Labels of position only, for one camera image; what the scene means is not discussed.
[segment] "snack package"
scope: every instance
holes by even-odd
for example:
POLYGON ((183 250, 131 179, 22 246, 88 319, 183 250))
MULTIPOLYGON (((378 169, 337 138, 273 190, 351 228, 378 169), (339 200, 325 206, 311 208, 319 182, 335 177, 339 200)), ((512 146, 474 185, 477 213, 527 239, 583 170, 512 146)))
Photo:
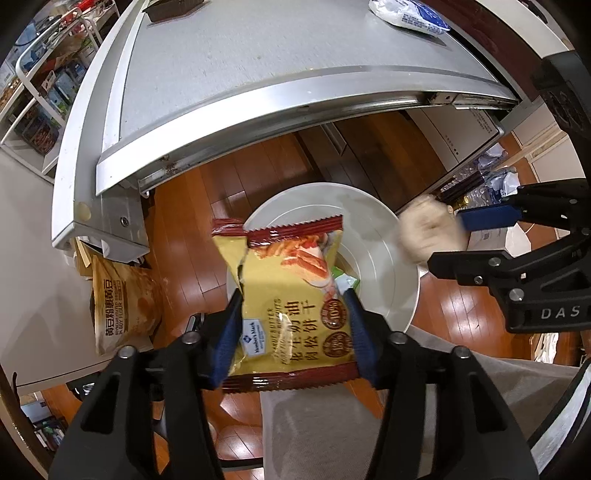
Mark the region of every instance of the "snack package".
POLYGON ((243 296, 230 376, 256 375, 257 388, 343 381, 345 370, 356 377, 347 311, 331 275, 342 229, 342 216, 256 231, 235 219, 214 221, 213 241, 243 296), (314 372, 351 363, 335 377, 314 372))
POLYGON ((397 27, 430 35, 445 35, 450 29, 435 10, 416 0, 369 0, 369 9, 397 27))
POLYGON ((130 337, 152 335, 163 302, 160 285, 150 270, 94 256, 92 291, 90 311, 98 355, 114 351, 130 337))

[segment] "blue label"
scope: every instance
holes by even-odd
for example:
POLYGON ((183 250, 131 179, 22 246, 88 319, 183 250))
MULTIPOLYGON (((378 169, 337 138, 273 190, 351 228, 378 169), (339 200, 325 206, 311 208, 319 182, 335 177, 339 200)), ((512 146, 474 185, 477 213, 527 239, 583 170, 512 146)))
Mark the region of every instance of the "blue label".
POLYGON ((442 18, 437 14, 437 12, 435 10, 433 10, 432 8, 428 7, 427 5, 423 5, 422 3, 417 2, 415 0, 408 0, 408 1, 417 6, 418 13, 419 13, 419 15, 421 15, 421 18, 423 20, 426 20, 427 22, 437 25, 438 27, 445 28, 445 29, 449 30, 449 25, 447 25, 442 20, 442 18))

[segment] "soybean snack bag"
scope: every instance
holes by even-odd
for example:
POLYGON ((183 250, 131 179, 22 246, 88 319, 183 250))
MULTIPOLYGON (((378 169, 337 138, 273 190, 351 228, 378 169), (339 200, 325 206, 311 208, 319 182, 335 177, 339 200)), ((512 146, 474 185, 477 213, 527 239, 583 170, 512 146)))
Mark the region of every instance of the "soybean snack bag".
POLYGON ((243 295, 230 375, 353 362, 346 309, 331 275, 342 231, 342 216, 248 232, 239 220, 214 221, 213 241, 243 295))
POLYGON ((98 355, 118 349, 133 336, 152 335, 162 316, 163 301, 150 270, 94 256, 92 291, 98 355))

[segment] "white wall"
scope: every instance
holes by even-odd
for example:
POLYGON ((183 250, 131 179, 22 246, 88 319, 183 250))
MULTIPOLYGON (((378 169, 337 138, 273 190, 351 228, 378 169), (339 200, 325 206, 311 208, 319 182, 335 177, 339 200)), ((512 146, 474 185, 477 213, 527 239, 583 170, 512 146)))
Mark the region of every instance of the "white wall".
POLYGON ((104 360, 95 354, 92 285, 51 246, 52 195, 52 185, 0 151, 0 364, 8 378, 18 373, 21 394, 104 360))

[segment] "plastic bag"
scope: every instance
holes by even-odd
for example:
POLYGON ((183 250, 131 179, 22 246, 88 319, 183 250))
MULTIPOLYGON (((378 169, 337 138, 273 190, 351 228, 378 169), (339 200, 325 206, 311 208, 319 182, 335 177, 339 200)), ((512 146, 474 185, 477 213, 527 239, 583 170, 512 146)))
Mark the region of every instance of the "plastic bag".
POLYGON ((443 35, 450 29, 435 10, 415 0, 369 0, 369 9, 397 27, 430 35, 443 35))
POLYGON ((152 335, 162 316, 160 285, 145 268, 93 257, 92 292, 98 355, 114 351, 130 337, 152 335))
POLYGON ((466 249, 462 224, 430 195, 413 199, 400 216, 400 244, 411 261, 427 265, 434 252, 466 249))
MULTIPOLYGON (((235 219, 215 220, 213 241, 243 295, 242 336, 230 377, 237 390, 318 385, 314 370, 353 362, 345 305, 331 269, 341 216, 245 232, 235 219), (261 374, 276 374, 265 382, 261 374)), ((349 380, 323 373, 322 384, 349 380)))

